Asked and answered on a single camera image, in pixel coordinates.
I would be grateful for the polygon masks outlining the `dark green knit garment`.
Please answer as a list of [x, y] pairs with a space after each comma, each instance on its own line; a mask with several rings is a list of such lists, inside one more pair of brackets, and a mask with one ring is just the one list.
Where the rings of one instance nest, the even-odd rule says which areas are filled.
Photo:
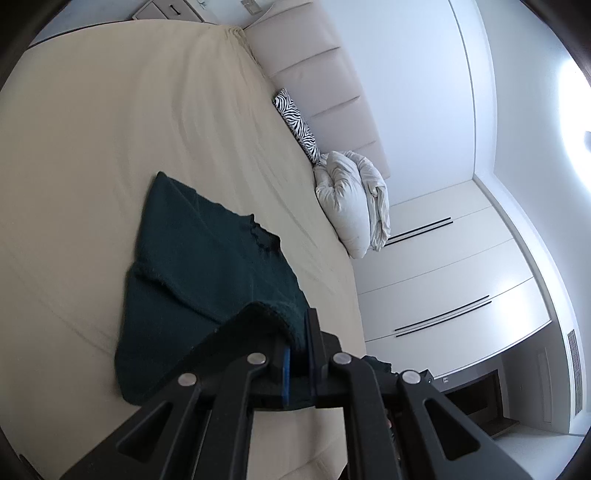
[[190, 365], [221, 370], [281, 342], [293, 362], [281, 406], [311, 407], [308, 309], [279, 236], [158, 173], [127, 274], [114, 359], [121, 395], [140, 406]]

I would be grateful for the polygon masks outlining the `white rumpled duvet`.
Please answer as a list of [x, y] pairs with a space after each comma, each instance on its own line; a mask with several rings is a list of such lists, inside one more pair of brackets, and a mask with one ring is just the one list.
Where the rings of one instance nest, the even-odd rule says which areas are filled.
[[349, 257], [379, 251], [391, 237], [386, 181], [369, 158], [332, 151], [314, 166], [315, 196]]

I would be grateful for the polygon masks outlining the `beige bed sheet mattress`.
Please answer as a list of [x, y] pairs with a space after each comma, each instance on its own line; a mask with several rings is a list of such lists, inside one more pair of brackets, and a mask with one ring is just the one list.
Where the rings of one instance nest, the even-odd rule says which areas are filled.
[[146, 193], [163, 172], [253, 215], [322, 329], [366, 351], [349, 255], [242, 30], [131, 21], [30, 48], [1, 91], [1, 426], [47, 479], [134, 407], [114, 354]]

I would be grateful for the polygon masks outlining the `zebra print pillow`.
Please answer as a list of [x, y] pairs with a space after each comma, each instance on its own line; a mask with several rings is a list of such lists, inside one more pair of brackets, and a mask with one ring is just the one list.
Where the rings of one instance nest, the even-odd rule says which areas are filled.
[[308, 126], [304, 117], [301, 116], [300, 109], [297, 108], [296, 102], [294, 102], [290, 93], [287, 92], [287, 89], [280, 89], [276, 93], [276, 96], [273, 97], [273, 106], [287, 127], [290, 128], [294, 139], [297, 140], [298, 145], [304, 150], [311, 164], [318, 164], [321, 161], [321, 152], [318, 148], [317, 140], [315, 140], [315, 135], [312, 134], [310, 126]]

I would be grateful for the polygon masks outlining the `beige padded headboard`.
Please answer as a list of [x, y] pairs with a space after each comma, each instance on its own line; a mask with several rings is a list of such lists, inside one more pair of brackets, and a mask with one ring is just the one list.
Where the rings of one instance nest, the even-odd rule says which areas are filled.
[[322, 153], [351, 150], [391, 176], [361, 81], [320, 2], [276, 1], [245, 36], [276, 89], [294, 99]]

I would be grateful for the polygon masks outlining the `white bedside table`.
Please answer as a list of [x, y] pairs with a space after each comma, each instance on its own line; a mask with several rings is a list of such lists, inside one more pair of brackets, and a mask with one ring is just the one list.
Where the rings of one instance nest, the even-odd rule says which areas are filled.
[[219, 23], [214, 12], [211, 12], [211, 10], [206, 7], [205, 1], [194, 0], [146, 1], [132, 14], [132, 19], [168, 19], [209, 24]]

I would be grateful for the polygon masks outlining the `wall socket plate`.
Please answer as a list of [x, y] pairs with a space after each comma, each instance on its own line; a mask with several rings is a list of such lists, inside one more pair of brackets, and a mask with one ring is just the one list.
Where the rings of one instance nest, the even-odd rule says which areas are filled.
[[256, 3], [256, 0], [242, 0], [242, 6], [249, 12], [250, 15], [259, 14], [262, 9], [260, 8], [259, 4]]

